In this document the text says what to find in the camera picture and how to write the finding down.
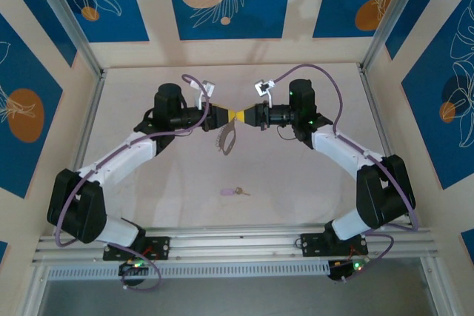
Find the clear plastic zip bag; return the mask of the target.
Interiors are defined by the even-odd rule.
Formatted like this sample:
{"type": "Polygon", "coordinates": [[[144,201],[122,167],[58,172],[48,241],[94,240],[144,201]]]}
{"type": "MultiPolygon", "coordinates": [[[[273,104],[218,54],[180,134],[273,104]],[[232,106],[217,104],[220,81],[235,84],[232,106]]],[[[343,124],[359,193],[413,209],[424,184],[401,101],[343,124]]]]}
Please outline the clear plastic zip bag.
{"type": "Polygon", "coordinates": [[[236,143],[236,119],[232,118],[229,123],[225,124],[219,131],[216,139],[218,150],[228,156],[236,143]]]}

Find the right control board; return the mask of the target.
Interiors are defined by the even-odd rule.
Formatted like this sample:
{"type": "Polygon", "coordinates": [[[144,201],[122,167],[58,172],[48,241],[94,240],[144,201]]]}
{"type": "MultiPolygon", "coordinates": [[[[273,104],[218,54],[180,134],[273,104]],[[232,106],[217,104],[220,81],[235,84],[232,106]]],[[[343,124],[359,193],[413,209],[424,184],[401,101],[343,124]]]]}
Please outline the right control board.
{"type": "Polygon", "coordinates": [[[336,282],[346,282],[361,272],[367,263],[368,260],[330,260],[328,278],[336,282]]]}

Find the control board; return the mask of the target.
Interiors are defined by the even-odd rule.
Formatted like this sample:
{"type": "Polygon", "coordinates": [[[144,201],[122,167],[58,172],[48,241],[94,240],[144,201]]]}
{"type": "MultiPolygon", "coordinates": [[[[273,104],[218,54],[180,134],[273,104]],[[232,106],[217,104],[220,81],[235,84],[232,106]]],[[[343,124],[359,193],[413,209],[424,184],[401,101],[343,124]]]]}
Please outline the control board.
{"type": "Polygon", "coordinates": [[[118,267],[118,276],[124,288],[135,287],[144,282],[138,277],[148,276],[149,269],[144,265],[143,260],[129,260],[118,267]]]}
{"type": "Polygon", "coordinates": [[[361,272],[367,263],[368,260],[330,260],[328,278],[336,282],[346,282],[361,272]]]}

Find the left control board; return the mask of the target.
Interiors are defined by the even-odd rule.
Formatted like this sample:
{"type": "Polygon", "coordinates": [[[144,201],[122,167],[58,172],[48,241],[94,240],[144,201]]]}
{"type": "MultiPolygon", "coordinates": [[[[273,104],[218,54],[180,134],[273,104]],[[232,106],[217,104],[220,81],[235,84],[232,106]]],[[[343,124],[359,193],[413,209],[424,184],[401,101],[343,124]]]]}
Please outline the left control board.
{"type": "Polygon", "coordinates": [[[118,267],[118,276],[124,288],[135,287],[144,282],[138,277],[148,276],[149,269],[144,265],[143,260],[129,260],[118,267]]]}

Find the aluminium table side rail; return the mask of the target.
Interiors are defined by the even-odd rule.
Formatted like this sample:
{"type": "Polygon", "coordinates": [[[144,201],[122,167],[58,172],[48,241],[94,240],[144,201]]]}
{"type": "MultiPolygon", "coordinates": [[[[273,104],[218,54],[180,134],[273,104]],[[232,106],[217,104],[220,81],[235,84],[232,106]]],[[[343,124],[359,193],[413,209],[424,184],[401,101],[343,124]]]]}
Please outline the aluminium table side rail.
{"type": "MultiPolygon", "coordinates": [[[[378,110],[378,106],[375,100],[375,96],[373,95],[373,91],[370,88],[369,81],[367,79],[366,74],[362,70],[361,65],[358,66],[358,71],[361,77],[361,82],[363,84],[368,103],[370,105],[371,112],[373,114],[373,119],[375,122],[375,125],[378,130],[378,135],[381,140],[381,145],[383,147],[384,151],[384,156],[389,157],[393,155],[393,150],[392,147],[390,146],[390,140],[388,139],[388,136],[385,132],[384,126],[382,124],[381,120],[381,115],[378,110]]],[[[417,231],[418,230],[418,218],[416,214],[414,213],[414,208],[412,206],[412,202],[414,201],[412,196],[410,195],[413,191],[411,190],[411,187],[409,186],[409,189],[406,189],[407,185],[403,185],[403,183],[399,184],[401,187],[401,190],[404,193],[405,199],[403,200],[405,207],[407,208],[407,217],[406,221],[404,222],[404,225],[402,226],[401,224],[395,223],[394,221],[390,223],[390,225],[394,228],[397,229],[403,229],[405,231],[417,231]]]]}
{"type": "Polygon", "coordinates": [[[99,107],[101,94],[104,88],[105,80],[107,77],[108,70],[102,70],[101,75],[94,86],[92,97],[87,107],[87,114],[84,123],[81,128],[79,142],[77,145],[76,155],[74,157],[71,170],[73,172],[78,171],[83,167],[84,158],[87,153],[88,144],[90,141],[90,135],[93,129],[96,113],[99,107]]]}

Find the aluminium frame post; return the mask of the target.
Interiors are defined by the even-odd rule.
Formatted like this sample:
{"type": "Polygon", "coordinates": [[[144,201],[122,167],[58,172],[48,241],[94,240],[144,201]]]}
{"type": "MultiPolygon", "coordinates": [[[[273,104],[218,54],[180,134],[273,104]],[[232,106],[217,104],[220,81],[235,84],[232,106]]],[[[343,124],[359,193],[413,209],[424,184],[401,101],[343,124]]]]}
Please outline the aluminium frame post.
{"type": "Polygon", "coordinates": [[[101,67],[98,59],[94,55],[90,43],[87,40],[83,30],[79,26],[73,11],[70,9],[66,0],[46,0],[51,9],[55,13],[56,18],[61,23],[68,37],[81,54],[87,66],[90,68],[94,76],[101,80],[104,69],[101,67]]]}
{"type": "Polygon", "coordinates": [[[390,2],[377,30],[374,33],[370,46],[360,63],[360,69],[363,74],[366,75],[374,65],[377,55],[384,47],[388,36],[391,34],[408,1],[409,0],[392,0],[390,2]]]}

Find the aluminium cross rail beam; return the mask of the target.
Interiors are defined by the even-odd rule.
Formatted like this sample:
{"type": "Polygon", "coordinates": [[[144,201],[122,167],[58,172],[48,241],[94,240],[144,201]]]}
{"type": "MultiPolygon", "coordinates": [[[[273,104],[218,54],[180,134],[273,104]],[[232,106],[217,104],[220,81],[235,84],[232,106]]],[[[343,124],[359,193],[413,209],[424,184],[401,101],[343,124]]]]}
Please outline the aluminium cross rail beam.
{"type": "MultiPolygon", "coordinates": [[[[169,237],[171,263],[253,262],[301,260],[295,241],[304,233],[319,233],[321,224],[150,228],[147,235],[169,237]]],[[[394,246],[388,258],[436,257],[438,246],[427,228],[406,232],[385,227],[394,246]]],[[[101,262],[104,244],[75,243],[59,248],[51,236],[41,236],[33,254],[34,265],[73,265],[101,262]]]]}

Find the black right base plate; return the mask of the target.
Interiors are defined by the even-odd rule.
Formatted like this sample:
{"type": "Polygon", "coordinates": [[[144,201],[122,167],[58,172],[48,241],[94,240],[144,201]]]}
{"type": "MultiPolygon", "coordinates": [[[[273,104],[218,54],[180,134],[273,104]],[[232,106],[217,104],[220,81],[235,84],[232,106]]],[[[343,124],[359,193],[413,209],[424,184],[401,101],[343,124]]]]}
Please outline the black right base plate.
{"type": "Polygon", "coordinates": [[[301,248],[304,257],[349,257],[368,255],[367,242],[361,235],[342,241],[331,241],[324,233],[301,234],[301,248]]]}

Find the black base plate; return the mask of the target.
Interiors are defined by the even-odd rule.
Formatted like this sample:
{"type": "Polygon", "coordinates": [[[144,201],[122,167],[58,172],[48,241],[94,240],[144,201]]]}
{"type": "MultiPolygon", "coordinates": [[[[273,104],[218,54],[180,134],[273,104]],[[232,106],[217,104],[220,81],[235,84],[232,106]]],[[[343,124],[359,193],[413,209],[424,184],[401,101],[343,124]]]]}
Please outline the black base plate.
{"type": "Polygon", "coordinates": [[[361,235],[342,241],[331,241],[324,233],[301,234],[301,248],[304,257],[349,257],[368,255],[367,242],[361,235]]]}
{"type": "MultiPolygon", "coordinates": [[[[170,251],[170,237],[141,237],[130,246],[130,249],[151,260],[167,260],[170,251]]],[[[111,245],[106,245],[103,252],[105,261],[126,261],[131,258],[137,257],[111,245]]]]}

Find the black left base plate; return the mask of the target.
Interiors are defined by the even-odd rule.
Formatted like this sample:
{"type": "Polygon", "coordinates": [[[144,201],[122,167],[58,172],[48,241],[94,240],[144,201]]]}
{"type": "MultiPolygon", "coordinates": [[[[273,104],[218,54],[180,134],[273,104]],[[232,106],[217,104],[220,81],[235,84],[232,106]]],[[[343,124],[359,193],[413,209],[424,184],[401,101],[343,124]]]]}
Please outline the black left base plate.
{"type": "MultiPolygon", "coordinates": [[[[170,251],[170,237],[141,237],[130,246],[130,249],[151,260],[167,260],[170,251]]],[[[126,261],[131,258],[137,257],[111,245],[106,245],[103,252],[105,261],[126,261]]]]}

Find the aluminium frame leg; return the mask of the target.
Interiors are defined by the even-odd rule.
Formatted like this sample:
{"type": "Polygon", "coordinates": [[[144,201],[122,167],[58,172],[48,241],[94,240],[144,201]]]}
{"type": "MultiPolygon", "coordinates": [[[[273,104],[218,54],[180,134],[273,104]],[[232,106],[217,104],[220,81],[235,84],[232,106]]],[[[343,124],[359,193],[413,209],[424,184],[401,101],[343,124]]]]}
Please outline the aluminium frame leg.
{"type": "Polygon", "coordinates": [[[448,279],[436,257],[420,257],[424,276],[438,316],[458,316],[448,279]]]}
{"type": "Polygon", "coordinates": [[[16,316],[38,316],[50,273],[49,266],[34,266],[16,316]]]}

